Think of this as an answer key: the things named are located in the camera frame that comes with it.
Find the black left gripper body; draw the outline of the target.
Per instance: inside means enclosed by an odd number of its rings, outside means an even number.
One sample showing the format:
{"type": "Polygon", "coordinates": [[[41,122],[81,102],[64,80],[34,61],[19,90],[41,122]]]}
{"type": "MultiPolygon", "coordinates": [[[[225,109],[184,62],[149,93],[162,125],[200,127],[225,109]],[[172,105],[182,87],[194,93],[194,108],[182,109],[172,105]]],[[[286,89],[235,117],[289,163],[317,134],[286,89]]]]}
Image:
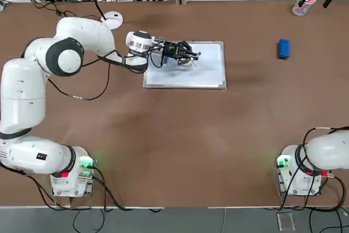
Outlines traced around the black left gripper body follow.
{"type": "Polygon", "coordinates": [[[178,59],[178,44],[175,42],[165,41],[162,43],[156,43],[152,46],[152,49],[160,54],[161,61],[166,61],[168,57],[178,59]]]}

